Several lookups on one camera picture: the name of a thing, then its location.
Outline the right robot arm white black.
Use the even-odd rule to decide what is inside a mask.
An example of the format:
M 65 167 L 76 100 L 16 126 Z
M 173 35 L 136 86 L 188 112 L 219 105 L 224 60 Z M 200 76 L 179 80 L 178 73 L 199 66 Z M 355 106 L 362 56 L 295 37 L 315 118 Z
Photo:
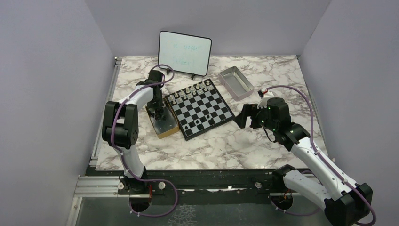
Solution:
M 264 98 L 259 104 L 244 104 L 234 122 L 243 129 L 270 130 L 275 141 L 293 153 L 319 180 L 315 182 L 296 168 L 285 165 L 272 174 L 272 187 L 279 192 L 290 189 L 317 205 L 334 226 L 350 226 L 370 213 L 373 191 L 340 170 L 317 146 L 306 129 L 291 121 L 289 106 L 280 97 Z

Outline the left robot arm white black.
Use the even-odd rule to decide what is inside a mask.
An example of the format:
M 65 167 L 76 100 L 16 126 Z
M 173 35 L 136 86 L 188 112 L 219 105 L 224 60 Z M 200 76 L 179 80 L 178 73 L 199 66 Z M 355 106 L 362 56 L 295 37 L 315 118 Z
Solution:
M 108 101 L 104 107 L 102 139 L 118 153 L 124 168 L 125 185 L 139 194 L 146 191 L 148 179 L 136 148 L 138 113 L 146 106 L 150 117 L 157 121 L 165 119 L 163 83 L 164 74 L 150 70 L 148 79 L 137 83 L 128 96 L 119 101 Z

